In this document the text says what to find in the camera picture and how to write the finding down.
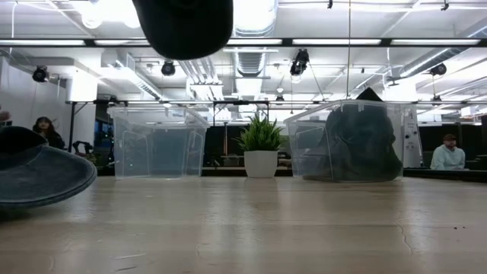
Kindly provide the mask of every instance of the white pot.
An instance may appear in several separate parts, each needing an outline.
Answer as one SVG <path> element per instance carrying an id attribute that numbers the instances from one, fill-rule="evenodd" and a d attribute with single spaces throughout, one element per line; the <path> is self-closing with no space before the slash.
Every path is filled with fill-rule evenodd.
<path id="1" fill-rule="evenodd" d="M 277 170 L 277 151 L 245 151 L 243 156 L 248 177 L 274 177 Z"/>

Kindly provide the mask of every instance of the person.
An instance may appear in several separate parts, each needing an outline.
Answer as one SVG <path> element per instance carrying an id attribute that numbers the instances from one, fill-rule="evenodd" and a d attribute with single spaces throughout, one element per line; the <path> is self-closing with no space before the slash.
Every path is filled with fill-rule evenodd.
<path id="1" fill-rule="evenodd" d="M 462 170 L 465 168 L 465 152 L 457 148 L 455 135 L 446 134 L 443 137 L 443 145 L 437 147 L 433 152 L 431 160 L 432 170 Z"/>
<path id="2" fill-rule="evenodd" d="M 0 106 L 0 122 L 8 121 L 10 119 L 10 113 L 8 111 L 2 111 Z"/>
<path id="3" fill-rule="evenodd" d="M 33 125 L 32 130 L 44 137 L 49 143 L 50 147 L 64 149 L 64 142 L 61 135 L 56 132 L 53 122 L 47 117 L 39 117 L 36 124 Z"/>

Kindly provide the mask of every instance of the wooden table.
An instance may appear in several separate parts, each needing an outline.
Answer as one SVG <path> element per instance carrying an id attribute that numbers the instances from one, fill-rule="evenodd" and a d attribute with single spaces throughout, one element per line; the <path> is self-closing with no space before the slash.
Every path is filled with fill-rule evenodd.
<path id="1" fill-rule="evenodd" d="M 487 185 L 100 178 L 0 214 L 2 274 L 485 273 Z"/>

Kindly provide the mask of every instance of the man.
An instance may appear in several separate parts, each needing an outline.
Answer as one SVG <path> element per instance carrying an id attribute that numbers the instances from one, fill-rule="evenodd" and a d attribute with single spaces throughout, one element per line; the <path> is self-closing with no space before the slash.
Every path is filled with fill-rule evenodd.
<path id="1" fill-rule="evenodd" d="M 437 147 L 431 160 L 432 170 L 462 170 L 465 167 L 465 152 L 457 148 L 457 138 L 446 134 L 443 145 Z"/>
<path id="2" fill-rule="evenodd" d="M 10 119 L 10 113 L 2 111 L 2 106 L 0 106 L 0 122 L 7 121 Z"/>

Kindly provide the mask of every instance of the green plant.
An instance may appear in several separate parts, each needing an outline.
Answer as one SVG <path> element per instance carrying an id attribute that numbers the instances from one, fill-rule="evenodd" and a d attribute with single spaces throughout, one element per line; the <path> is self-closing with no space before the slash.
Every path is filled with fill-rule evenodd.
<path id="1" fill-rule="evenodd" d="M 235 140 L 244 151 L 277 151 L 285 141 L 281 130 L 267 119 L 260 119 L 256 114 L 251 118 L 250 128 L 245 129 Z"/>

